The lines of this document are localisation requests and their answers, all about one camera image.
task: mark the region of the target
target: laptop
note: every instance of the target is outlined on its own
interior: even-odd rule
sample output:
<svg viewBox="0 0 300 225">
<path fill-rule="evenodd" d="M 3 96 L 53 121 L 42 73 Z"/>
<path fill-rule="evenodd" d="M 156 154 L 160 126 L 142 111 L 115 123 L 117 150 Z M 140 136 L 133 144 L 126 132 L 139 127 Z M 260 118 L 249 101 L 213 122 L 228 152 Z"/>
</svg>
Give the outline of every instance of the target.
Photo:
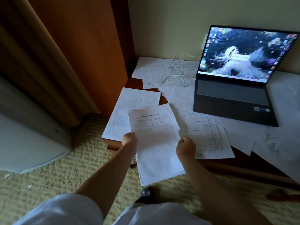
<svg viewBox="0 0 300 225">
<path fill-rule="evenodd" d="M 278 127 L 266 88 L 299 32 L 210 26 L 193 110 Z"/>
</svg>

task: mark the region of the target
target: white cable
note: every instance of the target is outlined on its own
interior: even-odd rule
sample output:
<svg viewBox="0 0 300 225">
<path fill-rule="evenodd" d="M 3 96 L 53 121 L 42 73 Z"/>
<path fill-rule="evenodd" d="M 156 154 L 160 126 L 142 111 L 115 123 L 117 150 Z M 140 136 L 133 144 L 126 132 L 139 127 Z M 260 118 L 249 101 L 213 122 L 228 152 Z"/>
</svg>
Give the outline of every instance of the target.
<svg viewBox="0 0 300 225">
<path fill-rule="evenodd" d="M 186 53 L 182 53 L 182 54 L 180 54 L 180 55 L 188 55 L 188 56 L 193 57 L 193 58 L 200 58 L 200 57 L 201 57 L 201 56 L 200 56 L 200 57 L 195 57 L 195 56 L 192 56 L 192 55 L 189 55 L 189 54 L 186 54 Z M 182 87 L 183 85 L 185 85 L 185 79 L 187 78 L 187 76 L 184 74 L 184 70 L 183 70 L 182 64 L 181 64 L 181 62 L 180 62 L 180 60 L 179 60 L 179 56 L 180 56 L 180 55 L 178 55 L 178 56 L 176 55 L 176 56 L 174 57 L 173 61 L 169 64 L 168 68 L 172 68 L 172 69 L 171 69 L 172 75 L 171 75 L 171 76 L 168 76 L 166 79 L 163 80 L 163 82 L 165 82 L 165 81 L 167 80 L 167 83 L 163 84 L 163 82 L 162 82 L 161 85 L 167 85 L 167 84 L 170 84 L 170 85 L 173 85 L 173 86 L 175 86 L 175 87 L 180 87 L 180 86 L 177 86 L 177 85 L 172 84 L 172 83 L 174 83 L 174 82 L 176 82 L 176 81 L 178 81 L 178 80 L 180 80 L 180 79 L 183 80 L 183 84 L 181 85 L 181 87 Z M 175 61 L 175 60 L 178 60 L 179 66 L 175 66 L 175 65 L 174 65 L 174 61 Z M 175 69 L 177 69 L 181 74 L 174 75 L 174 74 L 173 74 L 173 67 L 175 67 Z M 175 78 L 177 78 L 177 79 L 170 82 L 170 81 L 169 81 L 169 78 L 170 78 L 170 77 L 175 77 Z"/>
</svg>

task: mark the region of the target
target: taskbar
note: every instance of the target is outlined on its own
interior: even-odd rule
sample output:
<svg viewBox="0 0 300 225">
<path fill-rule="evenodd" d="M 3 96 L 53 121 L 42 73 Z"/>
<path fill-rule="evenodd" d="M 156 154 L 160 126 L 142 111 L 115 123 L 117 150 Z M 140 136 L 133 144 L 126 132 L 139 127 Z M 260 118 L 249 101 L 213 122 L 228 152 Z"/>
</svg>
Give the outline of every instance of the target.
<svg viewBox="0 0 300 225">
<path fill-rule="evenodd" d="M 240 80 L 250 80 L 250 81 L 262 82 L 262 83 L 266 83 L 268 81 L 267 79 L 252 79 L 252 78 L 246 78 L 246 77 L 222 75 L 222 74 L 211 73 L 211 72 L 198 71 L 198 73 L 206 74 L 206 75 L 212 75 L 212 76 L 222 76 L 222 77 L 228 77 L 228 78 L 234 78 L 234 79 L 240 79 Z"/>
</svg>

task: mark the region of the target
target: black shoe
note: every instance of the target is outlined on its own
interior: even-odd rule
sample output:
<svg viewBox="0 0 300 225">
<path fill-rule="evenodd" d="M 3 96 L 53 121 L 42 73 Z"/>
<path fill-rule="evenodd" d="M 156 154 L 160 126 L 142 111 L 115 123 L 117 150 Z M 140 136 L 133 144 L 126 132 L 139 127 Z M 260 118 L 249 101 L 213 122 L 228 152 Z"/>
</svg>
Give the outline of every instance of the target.
<svg viewBox="0 0 300 225">
<path fill-rule="evenodd" d="M 155 204 L 154 194 L 151 187 L 141 190 L 139 198 L 134 203 Z"/>
</svg>

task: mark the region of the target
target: wooden desk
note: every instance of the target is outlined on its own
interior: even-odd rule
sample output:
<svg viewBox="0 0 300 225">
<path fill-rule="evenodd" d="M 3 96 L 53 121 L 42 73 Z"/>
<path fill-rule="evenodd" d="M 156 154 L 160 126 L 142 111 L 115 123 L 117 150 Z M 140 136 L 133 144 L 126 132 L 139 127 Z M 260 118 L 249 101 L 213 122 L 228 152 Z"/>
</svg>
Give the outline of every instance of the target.
<svg viewBox="0 0 300 225">
<path fill-rule="evenodd" d="M 125 87 L 143 90 L 142 79 L 129 77 Z M 168 101 L 161 96 L 159 104 L 161 105 L 167 102 Z M 110 150 L 118 150 L 122 146 L 121 142 L 104 140 L 109 145 L 108 149 Z M 252 152 L 251 156 L 248 156 L 234 147 L 232 147 L 232 150 L 235 158 L 199 160 L 199 162 L 215 174 L 244 178 L 279 187 L 300 190 L 300 185 L 297 182 L 254 152 Z"/>
</svg>

